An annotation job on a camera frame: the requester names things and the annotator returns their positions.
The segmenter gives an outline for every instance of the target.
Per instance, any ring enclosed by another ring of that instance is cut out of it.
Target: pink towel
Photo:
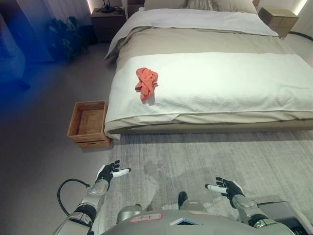
[[[140,68],[136,71],[139,82],[135,87],[137,92],[141,92],[141,101],[146,101],[154,94],[157,86],[157,73],[147,68]]]

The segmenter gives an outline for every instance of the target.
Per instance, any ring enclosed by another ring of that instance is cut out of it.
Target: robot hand
[[[130,168],[120,170],[119,168],[120,160],[110,163],[109,165],[103,165],[98,172],[98,177],[96,179],[96,183],[100,180],[106,180],[109,184],[108,189],[110,188],[111,179],[115,177],[119,177],[131,172]]]
[[[229,181],[220,177],[216,177],[216,184],[218,185],[218,187],[213,185],[205,185],[205,188],[220,192],[222,196],[225,196],[229,199],[230,204],[233,208],[236,208],[233,203],[233,197],[236,195],[245,196],[243,189],[235,181]]]

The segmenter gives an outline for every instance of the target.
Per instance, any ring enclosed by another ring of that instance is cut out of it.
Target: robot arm
[[[76,210],[70,214],[53,235],[93,235],[92,225],[104,203],[112,178],[128,174],[131,169],[119,170],[119,161],[103,166],[93,186]]]
[[[249,226],[262,230],[266,230],[266,234],[293,234],[285,225],[268,218],[268,216],[258,207],[256,201],[246,198],[243,189],[234,181],[228,181],[220,177],[216,177],[217,185],[205,185],[208,190],[220,192],[222,196],[229,199],[233,208],[238,210],[239,221]]]

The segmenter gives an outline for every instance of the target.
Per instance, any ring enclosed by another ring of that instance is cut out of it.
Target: white fingertip
[[[113,178],[116,178],[116,177],[120,177],[122,175],[126,175],[130,172],[130,169],[127,168],[127,169],[124,169],[124,170],[120,170],[118,172],[112,172],[112,175],[113,175]]]
[[[222,187],[218,187],[218,186],[215,186],[215,185],[206,185],[206,188],[208,190],[212,190],[212,191],[215,191],[215,192],[227,194],[227,192],[226,192],[227,188],[222,188]]]

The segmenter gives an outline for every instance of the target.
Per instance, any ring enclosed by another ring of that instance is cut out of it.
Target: nightstand
[[[298,17],[287,9],[272,7],[263,7],[259,12],[259,17],[281,38],[287,36],[298,20]]]
[[[98,41],[111,41],[125,23],[125,14],[117,14],[116,11],[103,13],[98,10],[99,8],[95,8],[91,15],[93,30]]]

